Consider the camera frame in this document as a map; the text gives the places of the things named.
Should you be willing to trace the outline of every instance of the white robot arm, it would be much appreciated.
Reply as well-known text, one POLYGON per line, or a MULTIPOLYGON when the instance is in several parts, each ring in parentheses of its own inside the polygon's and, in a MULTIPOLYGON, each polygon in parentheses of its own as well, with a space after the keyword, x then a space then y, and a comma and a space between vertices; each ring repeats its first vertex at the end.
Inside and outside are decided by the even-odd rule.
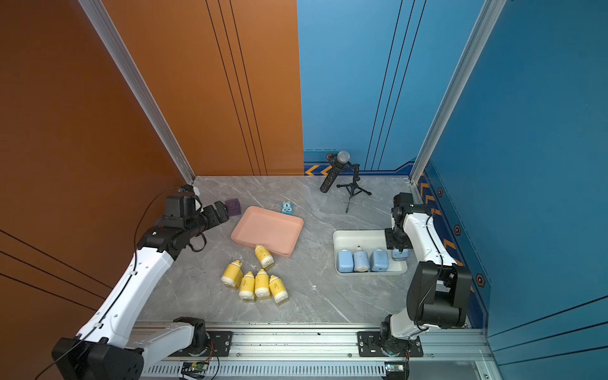
POLYGON ((52 356, 65 380, 136 380, 144 365, 178 350, 197 356, 207 349, 204 321, 189 317, 144 339, 129 340, 156 283, 190 239, 204 238, 203 231, 229 219, 222 202, 203 208, 191 186, 182 190, 167 197, 165 215, 140 239, 131 263, 99 310, 75 338, 61 338, 55 345, 52 356))
POLYGON ((400 354, 395 348, 406 348, 408 340, 430 326, 464 325, 472 277, 444 248, 427 205, 414 204, 410 193, 400 193, 393 203, 393 228, 385 230, 387 248, 413 249, 418 260, 406 309, 387 316, 381 325, 381 340, 400 354))

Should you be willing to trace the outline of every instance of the microphone grille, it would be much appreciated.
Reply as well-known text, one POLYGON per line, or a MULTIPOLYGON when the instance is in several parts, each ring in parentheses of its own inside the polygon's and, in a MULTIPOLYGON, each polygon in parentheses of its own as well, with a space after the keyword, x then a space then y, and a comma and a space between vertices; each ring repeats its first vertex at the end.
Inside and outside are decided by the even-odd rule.
POLYGON ((337 160, 342 164, 346 164, 348 162, 348 160, 350 160, 350 154, 348 154, 347 151, 343 150, 340 153, 338 153, 337 160))

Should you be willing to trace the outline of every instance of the microphone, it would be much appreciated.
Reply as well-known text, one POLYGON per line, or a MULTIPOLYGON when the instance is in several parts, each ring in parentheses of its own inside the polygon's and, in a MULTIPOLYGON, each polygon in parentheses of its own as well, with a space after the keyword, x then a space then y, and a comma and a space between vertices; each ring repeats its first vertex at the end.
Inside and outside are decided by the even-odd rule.
POLYGON ((320 189, 322 193, 329 191, 331 185, 333 185, 341 171, 346 171, 349 169, 348 167, 344 169, 344 167, 347 166, 348 160, 350 160, 350 154, 348 154, 348 152, 345 150, 341 151, 337 155, 331 153, 327 155, 327 161, 329 161, 331 164, 331 170, 321 185, 320 189))

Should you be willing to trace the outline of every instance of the bottle cap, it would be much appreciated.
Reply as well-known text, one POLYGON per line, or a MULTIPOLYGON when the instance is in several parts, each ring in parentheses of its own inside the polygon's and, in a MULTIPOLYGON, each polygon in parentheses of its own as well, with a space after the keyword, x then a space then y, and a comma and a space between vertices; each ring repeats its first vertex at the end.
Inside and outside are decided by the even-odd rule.
POLYGON ((224 283, 225 285, 232 286, 233 288, 236 287, 236 285, 237 285, 237 283, 235 283, 234 280, 232 280, 230 277, 226 277, 226 276, 222 276, 220 281, 222 281, 222 283, 224 283))
POLYGON ((241 300, 255 300, 254 293, 247 290, 241 290, 238 296, 241 297, 241 300))
POLYGON ((265 267, 269 266, 270 264, 274 263, 274 259, 272 258, 272 256, 266 256, 266 257, 264 257, 264 259, 262 259, 262 261, 260 263, 265 268, 265 267))
POLYGON ((274 302, 279 303, 282 300, 286 299, 287 297, 289 297, 289 295, 287 295, 287 290, 284 290, 274 296, 274 302))
POLYGON ((268 288, 257 288, 255 290, 255 295, 258 297, 268 297, 270 295, 270 290, 268 288))

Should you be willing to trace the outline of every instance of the tripod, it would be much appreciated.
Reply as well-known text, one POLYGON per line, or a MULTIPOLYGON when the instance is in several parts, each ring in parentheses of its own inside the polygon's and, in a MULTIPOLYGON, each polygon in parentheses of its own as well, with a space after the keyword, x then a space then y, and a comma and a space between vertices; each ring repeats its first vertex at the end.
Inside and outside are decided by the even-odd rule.
POLYGON ((353 169, 353 182, 351 184, 348 185, 336 185, 336 187, 346 187, 348 190, 348 194, 350 195, 348 197, 348 204, 346 206, 346 213, 348 213, 348 208, 350 206, 350 200, 357 194, 360 193, 365 193, 367 195, 371 195, 371 192, 368 192, 366 189, 362 188, 361 186, 359 186, 359 184, 357 184, 357 181, 361 179, 361 177, 359 177, 359 164, 353 164, 351 165, 351 168, 353 169))

